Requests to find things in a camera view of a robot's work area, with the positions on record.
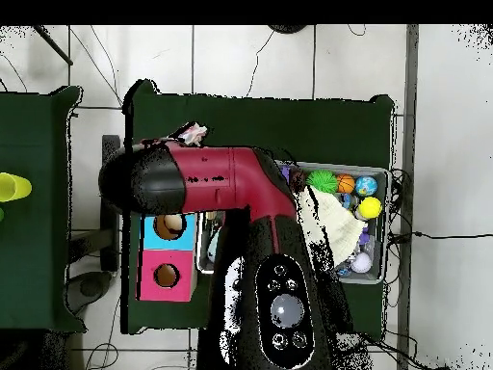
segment white towel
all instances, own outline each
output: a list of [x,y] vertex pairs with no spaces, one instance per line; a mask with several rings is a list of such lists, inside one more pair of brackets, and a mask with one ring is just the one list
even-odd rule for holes
[[345,209],[339,200],[330,193],[324,193],[313,186],[306,186],[295,195],[298,203],[298,221],[303,229],[304,239],[313,265],[310,244],[324,245],[325,227],[328,243],[332,250],[334,267],[346,261],[356,248],[365,222],[361,222]]

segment gray plastic bin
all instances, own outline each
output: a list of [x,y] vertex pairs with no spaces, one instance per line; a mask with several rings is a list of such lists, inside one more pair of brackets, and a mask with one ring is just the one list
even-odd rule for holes
[[[288,163],[276,161],[279,167],[288,166]],[[389,228],[389,204],[391,198],[391,174],[386,169],[381,168],[365,168],[357,166],[342,166],[328,165],[319,163],[298,162],[298,167],[302,171],[315,171],[324,169],[334,172],[335,174],[346,173],[354,178],[359,176],[371,176],[376,180],[378,185],[376,193],[373,195],[378,198],[382,205],[383,211],[376,219],[369,220],[369,234],[375,236],[375,247],[373,255],[373,265],[370,271],[366,274],[352,273],[348,277],[341,277],[342,282],[359,283],[359,284],[375,284],[381,282],[385,277],[387,265],[387,234]],[[207,257],[207,248],[210,242],[210,234],[212,223],[207,221],[204,213],[198,215],[197,226],[197,242],[195,246],[196,257],[195,263],[197,269],[202,274],[213,274],[214,264]]]

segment orange basketball ball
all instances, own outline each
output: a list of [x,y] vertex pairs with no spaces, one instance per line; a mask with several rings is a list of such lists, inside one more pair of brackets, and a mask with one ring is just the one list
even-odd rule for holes
[[354,179],[348,174],[339,174],[337,176],[337,192],[350,193],[354,189]]

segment dark green tablecloth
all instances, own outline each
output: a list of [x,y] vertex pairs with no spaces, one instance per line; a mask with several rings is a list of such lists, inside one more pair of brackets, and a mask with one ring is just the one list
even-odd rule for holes
[[80,89],[0,93],[0,172],[29,179],[30,196],[0,203],[0,329],[81,331],[65,307],[68,257],[66,121]]
[[[195,120],[211,129],[205,144],[255,145],[286,160],[389,168],[390,119],[387,95],[369,102],[341,99],[288,100],[157,94],[143,81],[133,96],[134,142],[163,137]],[[209,278],[199,276],[192,301],[138,302],[135,299],[138,219],[132,222],[128,322],[140,327],[203,328],[207,320]],[[345,284],[356,331],[375,338],[381,332],[382,283]]]

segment yellow cup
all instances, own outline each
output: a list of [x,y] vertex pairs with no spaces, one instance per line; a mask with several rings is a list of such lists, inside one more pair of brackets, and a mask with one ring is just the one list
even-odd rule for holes
[[31,182],[24,177],[0,173],[0,202],[25,198],[31,194]]

